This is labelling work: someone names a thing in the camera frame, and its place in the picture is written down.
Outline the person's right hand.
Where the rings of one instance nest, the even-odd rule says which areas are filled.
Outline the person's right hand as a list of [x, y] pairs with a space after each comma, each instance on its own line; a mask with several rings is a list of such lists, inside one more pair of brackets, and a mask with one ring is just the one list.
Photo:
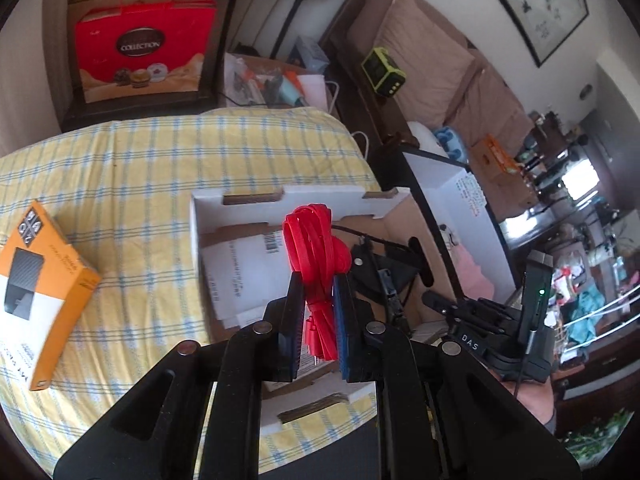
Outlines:
[[518, 399], [529, 413], [534, 415], [538, 422], [543, 424], [550, 434], [555, 433], [556, 411], [554, 406], [554, 395], [551, 379], [548, 378], [543, 384], [540, 382], [505, 382], [495, 372], [490, 372], [514, 398]]

